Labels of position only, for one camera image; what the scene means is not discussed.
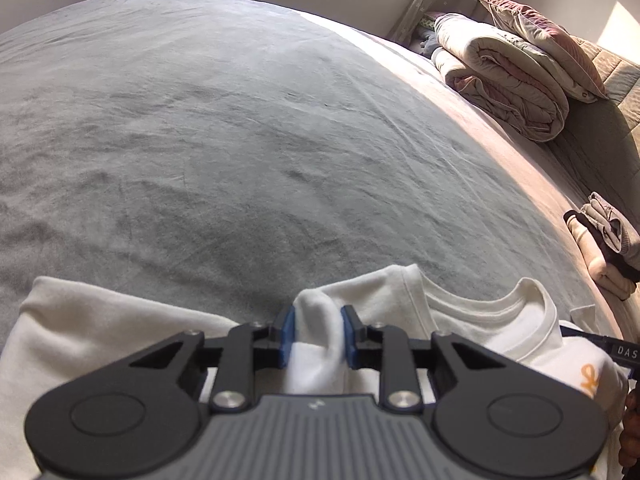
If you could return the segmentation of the person's right hand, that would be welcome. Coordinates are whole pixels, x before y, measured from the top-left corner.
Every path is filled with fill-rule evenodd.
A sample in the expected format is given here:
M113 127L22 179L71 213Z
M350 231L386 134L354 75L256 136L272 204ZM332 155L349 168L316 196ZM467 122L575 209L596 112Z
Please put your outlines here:
M620 434L618 461L624 468L631 468L640 458L639 389L628 394L625 402L623 431Z

